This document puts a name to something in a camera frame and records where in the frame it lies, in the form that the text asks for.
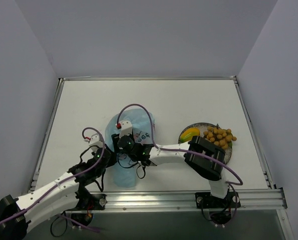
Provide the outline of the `light blue plastic bag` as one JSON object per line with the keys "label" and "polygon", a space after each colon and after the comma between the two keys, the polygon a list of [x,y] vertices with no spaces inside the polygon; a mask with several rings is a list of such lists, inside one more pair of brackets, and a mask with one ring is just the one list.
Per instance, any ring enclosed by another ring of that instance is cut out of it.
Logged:
{"label": "light blue plastic bag", "polygon": [[[151,144],[151,124],[146,112],[141,108],[123,111],[121,115],[115,115],[109,121],[105,129],[105,143],[110,150],[114,150],[112,135],[119,134],[116,128],[117,120],[129,121],[133,127],[133,136],[136,143]],[[125,154],[117,155],[117,162],[113,165],[113,182],[118,187],[132,188],[136,185],[137,166]]]}

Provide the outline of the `yellow mango fake fruit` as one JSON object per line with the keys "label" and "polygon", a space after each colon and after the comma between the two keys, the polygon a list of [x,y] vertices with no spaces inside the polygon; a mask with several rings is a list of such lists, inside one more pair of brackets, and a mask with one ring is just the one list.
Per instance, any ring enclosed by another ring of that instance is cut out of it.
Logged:
{"label": "yellow mango fake fruit", "polygon": [[196,127],[190,127],[180,135],[182,143],[191,141],[194,136],[200,136],[200,130]]}

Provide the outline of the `yellow longan fruit bunch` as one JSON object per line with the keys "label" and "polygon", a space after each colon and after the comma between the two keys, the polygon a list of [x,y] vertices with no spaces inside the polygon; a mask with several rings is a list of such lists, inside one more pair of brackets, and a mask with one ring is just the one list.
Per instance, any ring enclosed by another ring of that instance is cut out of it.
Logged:
{"label": "yellow longan fruit bunch", "polygon": [[231,148],[233,142],[237,141],[237,137],[232,134],[231,129],[217,126],[208,126],[207,130],[203,132],[203,137],[223,150]]}

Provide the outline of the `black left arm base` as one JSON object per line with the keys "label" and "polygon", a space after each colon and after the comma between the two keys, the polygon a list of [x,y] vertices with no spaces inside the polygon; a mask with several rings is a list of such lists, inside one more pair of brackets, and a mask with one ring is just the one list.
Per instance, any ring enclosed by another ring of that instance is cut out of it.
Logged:
{"label": "black left arm base", "polygon": [[102,193],[92,194],[86,199],[80,200],[77,206],[73,208],[70,213],[72,225],[78,227],[78,224],[73,222],[73,220],[75,220],[80,224],[88,226],[94,216],[91,211],[104,210],[106,202],[106,195]]}

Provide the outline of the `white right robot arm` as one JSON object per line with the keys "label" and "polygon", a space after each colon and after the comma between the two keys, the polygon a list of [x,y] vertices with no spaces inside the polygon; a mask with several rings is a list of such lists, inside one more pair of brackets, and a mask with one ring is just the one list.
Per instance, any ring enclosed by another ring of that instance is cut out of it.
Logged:
{"label": "white right robot arm", "polygon": [[113,134],[114,152],[125,154],[142,169],[172,163],[186,163],[198,175],[208,180],[212,203],[223,206],[229,200],[229,184],[222,172],[225,150],[200,136],[174,145],[154,145],[136,143],[133,136]]}

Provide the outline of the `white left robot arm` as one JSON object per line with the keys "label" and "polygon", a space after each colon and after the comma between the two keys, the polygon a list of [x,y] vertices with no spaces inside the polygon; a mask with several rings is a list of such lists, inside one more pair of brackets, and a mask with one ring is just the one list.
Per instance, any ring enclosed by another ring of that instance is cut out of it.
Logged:
{"label": "white left robot arm", "polygon": [[70,210],[103,210],[105,195],[93,195],[87,186],[95,183],[99,190],[104,184],[106,169],[116,162],[116,154],[108,148],[98,148],[87,161],[80,161],[51,183],[13,198],[0,200],[0,240],[22,240],[27,233],[45,220],[64,216]]}

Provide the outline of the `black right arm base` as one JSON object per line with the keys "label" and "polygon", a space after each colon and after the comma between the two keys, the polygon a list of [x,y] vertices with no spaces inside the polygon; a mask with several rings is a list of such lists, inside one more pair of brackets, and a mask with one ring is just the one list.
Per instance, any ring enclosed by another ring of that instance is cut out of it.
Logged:
{"label": "black right arm base", "polygon": [[235,191],[228,191],[223,199],[214,197],[209,192],[196,192],[195,200],[196,207],[201,210],[204,219],[216,227],[225,227],[241,207],[239,195]]}

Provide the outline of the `grey speckled plate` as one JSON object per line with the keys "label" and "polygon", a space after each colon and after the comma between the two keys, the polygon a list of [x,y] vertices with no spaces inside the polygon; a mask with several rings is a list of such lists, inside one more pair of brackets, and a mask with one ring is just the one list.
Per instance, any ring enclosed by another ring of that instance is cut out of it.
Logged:
{"label": "grey speckled plate", "polygon": [[[206,123],[206,122],[198,122],[198,123],[194,123],[191,124],[189,126],[187,126],[180,134],[179,138],[178,138],[178,143],[183,143],[189,141],[189,135],[191,134],[196,134],[198,133],[197,130],[199,130],[200,133],[200,137],[207,139],[209,141],[209,139],[207,138],[207,135],[205,135],[205,132],[208,132],[208,129],[213,129],[213,128],[217,128],[220,129],[219,125],[214,125],[211,123]],[[228,147],[225,149],[225,157],[224,157],[224,163],[228,164],[231,156],[232,156],[232,142],[228,142]]]}

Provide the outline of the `aluminium front rail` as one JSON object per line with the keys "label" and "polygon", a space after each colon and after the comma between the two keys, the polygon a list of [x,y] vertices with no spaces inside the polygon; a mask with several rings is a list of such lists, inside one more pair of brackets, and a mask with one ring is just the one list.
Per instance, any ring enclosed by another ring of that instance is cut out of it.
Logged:
{"label": "aluminium front rail", "polygon": [[[238,210],[282,210],[287,208],[281,189],[236,190],[241,207]],[[104,210],[91,213],[150,213],[150,212],[194,212],[194,191],[159,192],[108,192]]]}

